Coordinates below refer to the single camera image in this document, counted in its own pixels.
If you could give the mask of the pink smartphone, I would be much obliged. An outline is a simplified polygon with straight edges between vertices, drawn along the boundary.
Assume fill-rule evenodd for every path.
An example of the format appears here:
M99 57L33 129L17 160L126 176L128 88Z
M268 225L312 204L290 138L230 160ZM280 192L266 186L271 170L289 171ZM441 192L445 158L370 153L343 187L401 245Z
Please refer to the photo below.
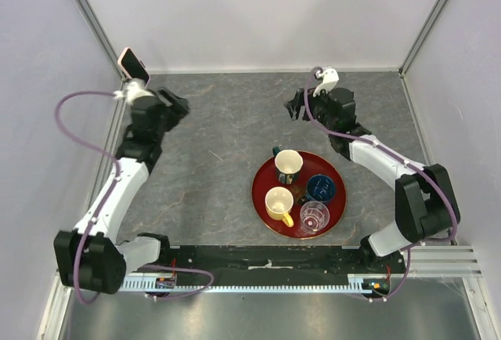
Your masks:
M149 83L150 74L147 72L146 66L133 53L130 47L123 49L117 59L117 64L127 79L139 79L145 85Z

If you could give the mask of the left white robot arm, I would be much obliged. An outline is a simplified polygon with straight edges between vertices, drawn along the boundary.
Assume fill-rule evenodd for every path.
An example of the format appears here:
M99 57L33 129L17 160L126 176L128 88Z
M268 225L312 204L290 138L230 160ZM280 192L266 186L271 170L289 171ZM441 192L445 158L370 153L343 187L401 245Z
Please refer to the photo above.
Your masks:
M83 291L114 294L129 273L146 265L163 272L172 260L166 236L141 233L122 245L117 245L116 239L133 198L162 154L164 134L189 113L189 102L166 88L150 91L128 87L112 96L130 106L132 118L116 153L78 138L63 125L60 111L65 99L55 109L61 132L109 158L113 165L105 186L84 217L71 231L59 231L53 241L60 279L84 304L90 301L84 298Z

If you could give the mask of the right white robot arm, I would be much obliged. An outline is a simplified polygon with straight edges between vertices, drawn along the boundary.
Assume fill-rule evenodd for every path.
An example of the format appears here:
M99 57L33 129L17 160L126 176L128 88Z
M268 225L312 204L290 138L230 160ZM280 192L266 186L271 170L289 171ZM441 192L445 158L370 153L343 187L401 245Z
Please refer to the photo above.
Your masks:
M449 240L455 237L460 210L447 169L419 164L384 145L358 122L352 91L339 88L315 95L299 89L284 106L291 119L312 121L328 134L337 153L371 171L395 193L394 221L360 242L358 260L365 271L378 271L388 255L435 241L442 231L450 232Z

